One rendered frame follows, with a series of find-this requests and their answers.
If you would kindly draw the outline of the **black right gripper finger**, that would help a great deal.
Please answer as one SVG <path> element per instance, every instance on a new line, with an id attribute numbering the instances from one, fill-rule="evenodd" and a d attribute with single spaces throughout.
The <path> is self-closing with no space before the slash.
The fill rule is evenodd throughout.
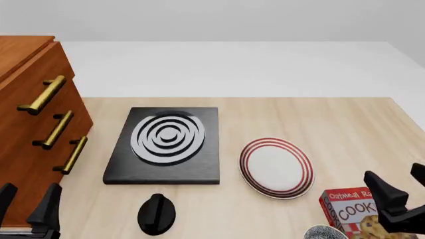
<path id="1" fill-rule="evenodd" d="M 420 163 L 413 163 L 410 174 L 416 179 L 423 187 L 425 187 L 425 165 Z"/>
<path id="2" fill-rule="evenodd" d="M 366 171 L 364 182 L 369 188 L 379 211 L 402 214 L 407 211 L 408 193 L 391 186 L 372 171 Z"/>

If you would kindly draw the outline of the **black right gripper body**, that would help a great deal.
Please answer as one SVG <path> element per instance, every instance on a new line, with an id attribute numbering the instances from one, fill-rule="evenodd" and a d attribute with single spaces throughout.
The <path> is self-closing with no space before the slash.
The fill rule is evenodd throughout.
<path id="1" fill-rule="evenodd" d="M 411 210 L 394 209 L 397 211 L 378 208 L 379 223 L 387 232 L 425 234 L 425 204 Z"/>

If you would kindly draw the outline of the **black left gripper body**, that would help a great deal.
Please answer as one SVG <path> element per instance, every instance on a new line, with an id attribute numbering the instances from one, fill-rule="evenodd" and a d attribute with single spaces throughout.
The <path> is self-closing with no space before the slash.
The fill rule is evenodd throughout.
<path id="1" fill-rule="evenodd" d="M 0 239 L 59 239 L 60 226 L 0 227 Z"/>

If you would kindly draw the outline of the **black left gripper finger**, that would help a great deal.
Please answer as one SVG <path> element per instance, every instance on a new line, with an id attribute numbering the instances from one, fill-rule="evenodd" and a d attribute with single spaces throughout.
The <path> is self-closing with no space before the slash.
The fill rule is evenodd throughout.
<path id="1" fill-rule="evenodd" d="M 47 233 L 49 230 L 60 231 L 59 205 L 62 187 L 52 183 L 42 201 L 30 214 L 26 222 L 31 225 L 32 233 Z"/>
<path id="2" fill-rule="evenodd" d="M 12 200 L 14 199 L 18 188 L 12 183 L 6 183 L 0 188 L 0 225 L 6 215 Z"/>

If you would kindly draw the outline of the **black-and-white patterned bowl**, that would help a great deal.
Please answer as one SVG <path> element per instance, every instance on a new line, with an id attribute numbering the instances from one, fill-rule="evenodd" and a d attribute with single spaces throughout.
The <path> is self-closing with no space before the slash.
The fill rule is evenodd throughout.
<path id="1" fill-rule="evenodd" d="M 332 226 L 318 224 L 308 228 L 303 239 L 348 239 L 348 237 Z"/>

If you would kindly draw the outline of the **flat black stove plate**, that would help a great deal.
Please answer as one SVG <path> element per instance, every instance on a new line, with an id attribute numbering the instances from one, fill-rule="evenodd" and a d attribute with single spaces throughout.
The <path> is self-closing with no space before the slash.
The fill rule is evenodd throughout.
<path id="1" fill-rule="evenodd" d="M 106 185 L 219 185 L 216 107 L 133 107 L 103 175 Z"/>

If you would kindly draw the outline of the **white plate with red rings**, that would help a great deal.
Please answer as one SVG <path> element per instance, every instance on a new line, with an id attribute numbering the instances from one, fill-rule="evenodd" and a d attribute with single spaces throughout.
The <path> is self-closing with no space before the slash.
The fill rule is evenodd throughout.
<path id="1" fill-rule="evenodd" d="M 272 199 L 296 199 L 313 186 L 313 163 L 285 139 L 263 137 L 245 145 L 238 168 L 246 183 Z"/>

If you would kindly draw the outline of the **wooden drawer, shortest front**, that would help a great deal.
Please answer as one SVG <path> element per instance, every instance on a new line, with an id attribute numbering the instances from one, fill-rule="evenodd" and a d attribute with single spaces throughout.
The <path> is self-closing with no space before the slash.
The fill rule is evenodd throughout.
<path id="1" fill-rule="evenodd" d="M 46 139 L 52 130 L 46 135 L 29 131 L 15 135 L 0 134 L 0 187 L 12 183 L 18 188 L 3 219 L 3 226 L 26 227 L 27 217 L 40 203 L 49 185 L 61 181 L 62 174 L 52 168 L 63 165 L 70 157 L 74 147 L 69 141 L 87 135 L 93 125 L 83 101 L 82 104 L 50 150 L 35 147 L 32 142 Z"/>

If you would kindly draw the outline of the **red oatmeal cookies box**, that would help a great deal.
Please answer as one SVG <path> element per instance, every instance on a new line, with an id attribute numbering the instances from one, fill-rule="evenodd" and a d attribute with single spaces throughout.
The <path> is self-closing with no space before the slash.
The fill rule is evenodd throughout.
<path id="1" fill-rule="evenodd" d="M 387 232 L 379 223 L 377 207 L 367 187 L 328 189 L 319 203 L 329 225 L 349 239 L 419 239 L 416 234 Z"/>

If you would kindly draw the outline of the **wooden drawer, medium front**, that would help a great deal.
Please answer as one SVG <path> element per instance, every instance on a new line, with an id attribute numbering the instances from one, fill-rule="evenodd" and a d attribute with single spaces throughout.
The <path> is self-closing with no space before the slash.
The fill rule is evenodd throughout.
<path id="1" fill-rule="evenodd" d="M 36 82 L 35 89 L 15 90 L 14 96 L 0 99 L 0 185 L 60 182 L 63 174 L 53 167 L 65 165 L 75 147 L 69 142 L 87 135 L 93 125 L 70 78 L 38 115 L 17 109 L 46 88 Z"/>

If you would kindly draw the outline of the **round black stove knob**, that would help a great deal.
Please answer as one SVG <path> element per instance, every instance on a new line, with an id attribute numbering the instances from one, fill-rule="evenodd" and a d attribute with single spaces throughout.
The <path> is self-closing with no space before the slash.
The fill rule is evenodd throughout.
<path id="1" fill-rule="evenodd" d="M 175 205 L 162 194 L 154 194 L 145 201 L 137 214 L 141 230 L 150 236 L 168 231 L 176 219 Z"/>

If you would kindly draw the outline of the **wooden drawer, tallest front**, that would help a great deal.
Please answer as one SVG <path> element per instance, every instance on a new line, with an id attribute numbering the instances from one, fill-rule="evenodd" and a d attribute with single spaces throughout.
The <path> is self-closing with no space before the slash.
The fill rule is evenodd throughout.
<path id="1" fill-rule="evenodd" d="M 46 88 L 44 80 L 63 75 L 66 83 L 37 116 L 17 111 L 32 103 Z M 72 79 L 74 73 L 60 43 L 50 43 L 0 83 L 0 134 L 31 132 L 46 135 L 53 129 L 54 114 L 75 114 L 83 106 Z"/>

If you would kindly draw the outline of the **wooden cabinet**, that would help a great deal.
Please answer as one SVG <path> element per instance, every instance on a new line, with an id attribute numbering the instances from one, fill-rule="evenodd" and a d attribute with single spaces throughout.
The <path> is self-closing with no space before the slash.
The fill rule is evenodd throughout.
<path id="1" fill-rule="evenodd" d="M 54 42 L 51 36 L 0 36 L 0 83 Z"/>

